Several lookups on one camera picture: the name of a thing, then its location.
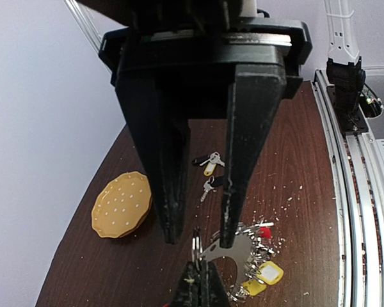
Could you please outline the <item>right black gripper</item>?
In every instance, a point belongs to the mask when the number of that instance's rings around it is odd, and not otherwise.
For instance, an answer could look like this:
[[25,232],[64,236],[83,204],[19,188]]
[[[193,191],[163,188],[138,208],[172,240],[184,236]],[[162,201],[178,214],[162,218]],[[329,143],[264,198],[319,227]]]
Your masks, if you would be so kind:
[[181,29],[136,36],[129,29],[118,29],[102,38],[99,58],[111,69],[113,82],[119,70],[185,72],[237,65],[228,93],[222,248],[234,244],[247,188],[279,104],[282,97],[292,99],[298,91],[303,81],[300,68],[311,50],[304,22],[261,17],[241,17],[223,34]]

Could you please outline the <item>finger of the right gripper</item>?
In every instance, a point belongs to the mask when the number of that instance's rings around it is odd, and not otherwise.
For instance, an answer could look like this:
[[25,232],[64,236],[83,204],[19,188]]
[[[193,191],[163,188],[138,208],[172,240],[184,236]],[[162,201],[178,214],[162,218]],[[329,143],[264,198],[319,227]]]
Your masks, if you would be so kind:
[[125,72],[115,91],[148,177],[165,242],[177,244],[184,229],[191,131],[179,96],[153,72]]

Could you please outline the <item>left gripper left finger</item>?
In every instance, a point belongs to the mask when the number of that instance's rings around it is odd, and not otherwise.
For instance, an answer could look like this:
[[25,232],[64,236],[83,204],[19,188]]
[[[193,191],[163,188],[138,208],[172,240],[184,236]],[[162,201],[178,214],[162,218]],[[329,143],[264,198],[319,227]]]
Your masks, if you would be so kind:
[[180,276],[170,307],[198,307],[200,302],[200,271],[194,262],[188,262]]

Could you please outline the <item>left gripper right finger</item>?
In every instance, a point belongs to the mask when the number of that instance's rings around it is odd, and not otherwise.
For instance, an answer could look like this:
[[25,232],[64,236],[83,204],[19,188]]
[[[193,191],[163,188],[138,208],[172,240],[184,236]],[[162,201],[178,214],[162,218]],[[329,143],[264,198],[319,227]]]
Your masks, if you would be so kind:
[[230,301],[216,265],[205,260],[201,263],[200,271],[200,306],[230,307]]

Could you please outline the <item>keyring bundle with coloured tags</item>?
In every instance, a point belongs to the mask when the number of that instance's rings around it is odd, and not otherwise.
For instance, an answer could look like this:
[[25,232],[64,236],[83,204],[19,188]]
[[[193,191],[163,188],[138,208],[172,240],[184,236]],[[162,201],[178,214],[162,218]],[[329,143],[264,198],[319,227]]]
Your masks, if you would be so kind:
[[231,301],[244,302],[249,296],[256,296],[269,285],[278,283],[283,270],[271,261],[275,251],[271,248],[270,228],[273,222],[264,222],[246,226],[239,223],[231,248],[220,246],[220,233],[212,236],[212,243],[204,249],[199,230],[192,236],[192,260],[212,261],[217,258],[230,258],[236,265],[236,280],[226,289]]

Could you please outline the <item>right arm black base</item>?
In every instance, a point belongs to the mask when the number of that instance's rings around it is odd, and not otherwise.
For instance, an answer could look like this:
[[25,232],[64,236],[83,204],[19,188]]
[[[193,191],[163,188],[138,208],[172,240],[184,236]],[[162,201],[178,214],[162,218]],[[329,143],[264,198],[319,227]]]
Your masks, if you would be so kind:
[[377,118],[384,106],[377,94],[369,87],[362,59],[347,65],[329,59],[326,63],[327,93],[335,111],[343,136],[369,131],[366,119]]

